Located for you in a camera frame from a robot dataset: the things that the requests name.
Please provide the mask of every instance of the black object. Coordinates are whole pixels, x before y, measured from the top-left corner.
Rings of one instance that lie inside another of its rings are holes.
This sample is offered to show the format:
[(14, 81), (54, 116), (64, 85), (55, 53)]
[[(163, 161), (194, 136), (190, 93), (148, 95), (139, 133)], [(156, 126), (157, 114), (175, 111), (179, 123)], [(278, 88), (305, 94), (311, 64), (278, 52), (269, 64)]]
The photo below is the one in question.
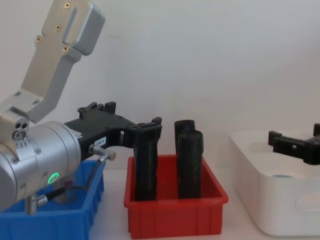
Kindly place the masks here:
[(303, 159), (306, 164), (320, 165), (320, 123), (313, 127), (313, 137), (307, 140), (283, 136), (269, 131), (268, 144), (273, 152)]
[(100, 167), (100, 165), (102, 164), (102, 162), (100, 160), (96, 161), (96, 164), (94, 165), (93, 169), (91, 170), (89, 177), (86, 181), (86, 185), (85, 185), (85, 190), (88, 192), (91, 186), (91, 182), (94, 179), (94, 176), (98, 170), (98, 168)]
[(79, 119), (65, 123), (77, 131), (81, 160), (91, 157), (91, 144), (96, 142), (104, 149), (121, 146), (134, 149), (137, 201), (156, 200), (157, 197), (157, 144), (161, 136), (162, 119), (135, 124), (116, 115), (116, 103), (91, 103), (78, 109)]
[(178, 153), (178, 137), (183, 133), (190, 133), (196, 130), (194, 120), (181, 120), (174, 123), (174, 136), (175, 136), (175, 153)]
[(66, 190), (67, 189), (65, 187), (62, 187), (62, 188), (59, 188), (55, 191), (49, 192), (49, 193), (45, 194), (46, 199), (48, 200), (48, 202), (50, 202), (51, 200), (55, 199), (56, 197), (64, 194), (66, 192)]
[(204, 137), (200, 131), (178, 135), (177, 162), (179, 198), (201, 198)]

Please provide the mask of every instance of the white wall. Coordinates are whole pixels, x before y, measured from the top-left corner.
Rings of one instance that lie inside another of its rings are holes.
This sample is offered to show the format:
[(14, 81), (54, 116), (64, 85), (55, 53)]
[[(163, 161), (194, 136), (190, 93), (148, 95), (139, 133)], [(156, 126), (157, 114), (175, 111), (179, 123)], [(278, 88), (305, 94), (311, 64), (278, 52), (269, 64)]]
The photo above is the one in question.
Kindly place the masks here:
[[(115, 101), (134, 122), (162, 117), (159, 152), (173, 153), (174, 122), (194, 119), (212, 165), (228, 162), (226, 131), (312, 131), (320, 122), (320, 1), (95, 2), (108, 23), (45, 121)], [(22, 83), (51, 3), (1, 2), (0, 101)], [(109, 167), (126, 166), (131, 150), (118, 152)]]

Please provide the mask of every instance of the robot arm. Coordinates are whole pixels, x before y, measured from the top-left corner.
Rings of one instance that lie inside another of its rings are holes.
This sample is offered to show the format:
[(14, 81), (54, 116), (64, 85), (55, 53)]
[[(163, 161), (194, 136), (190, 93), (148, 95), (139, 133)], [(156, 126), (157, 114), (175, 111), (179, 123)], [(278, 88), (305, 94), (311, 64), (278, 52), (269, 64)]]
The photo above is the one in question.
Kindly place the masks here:
[(29, 121), (56, 107), (73, 64), (92, 53), (104, 23), (90, 0), (54, 0), (20, 90), (0, 104), (0, 211), (77, 169), (74, 133), (58, 122), (29, 129)]
[(72, 175), (92, 155), (113, 160), (111, 146), (134, 149), (140, 192), (155, 198), (161, 118), (135, 124), (115, 114), (114, 102), (92, 103), (78, 109), (79, 119), (29, 129), (29, 121), (56, 107), (73, 64), (93, 51), (104, 22), (90, 0), (54, 0), (21, 89), (0, 104), (0, 212), (26, 199), (27, 214), (34, 214), (49, 200), (38, 190)]

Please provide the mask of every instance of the blue plastic crate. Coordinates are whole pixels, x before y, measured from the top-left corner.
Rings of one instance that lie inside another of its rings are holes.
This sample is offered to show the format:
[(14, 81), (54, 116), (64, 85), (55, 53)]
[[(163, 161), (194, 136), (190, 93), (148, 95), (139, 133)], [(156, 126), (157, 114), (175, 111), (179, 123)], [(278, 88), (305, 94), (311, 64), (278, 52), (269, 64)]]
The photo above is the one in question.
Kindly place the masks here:
[[(95, 161), (85, 161), (75, 173), (75, 184), (85, 186)], [(59, 204), (51, 201), (34, 216), (25, 214), (25, 201), (0, 213), (0, 240), (89, 240), (101, 195), (104, 191), (102, 164), (94, 176), (89, 192), (75, 190), (77, 201)], [(50, 185), (38, 195), (53, 190)]]

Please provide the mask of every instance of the black tube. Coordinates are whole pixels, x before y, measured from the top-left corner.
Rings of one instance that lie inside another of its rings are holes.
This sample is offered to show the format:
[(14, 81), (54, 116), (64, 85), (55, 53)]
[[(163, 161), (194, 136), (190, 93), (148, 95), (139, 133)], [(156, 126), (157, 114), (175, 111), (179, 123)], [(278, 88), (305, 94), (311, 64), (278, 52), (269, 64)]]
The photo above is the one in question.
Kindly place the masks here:
[(88, 177), (88, 179), (86, 181), (86, 185), (85, 185), (85, 190), (86, 191), (89, 191), (90, 186), (91, 186), (91, 182), (94, 179), (94, 176), (96, 175), (96, 172), (97, 172), (98, 168), (100, 167), (101, 163), (102, 162), (99, 161), (99, 160), (96, 161), (96, 164), (94, 165), (93, 169), (91, 170), (91, 172), (89, 174), (89, 177)]
[(178, 137), (183, 133), (190, 133), (196, 130), (196, 124), (194, 120), (181, 120), (174, 123), (174, 135), (175, 135), (175, 153), (178, 153)]
[(178, 188), (179, 198), (201, 198), (202, 157), (204, 137), (200, 131), (178, 136)]
[(136, 201), (157, 199), (157, 143), (157, 139), (144, 140), (134, 148)]
[(50, 202), (51, 200), (53, 200), (54, 198), (64, 194), (65, 192), (66, 192), (66, 188), (62, 187), (62, 188), (59, 188), (59, 189), (57, 189), (55, 191), (47, 193), (45, 196), (46, 196), (48, 202)]

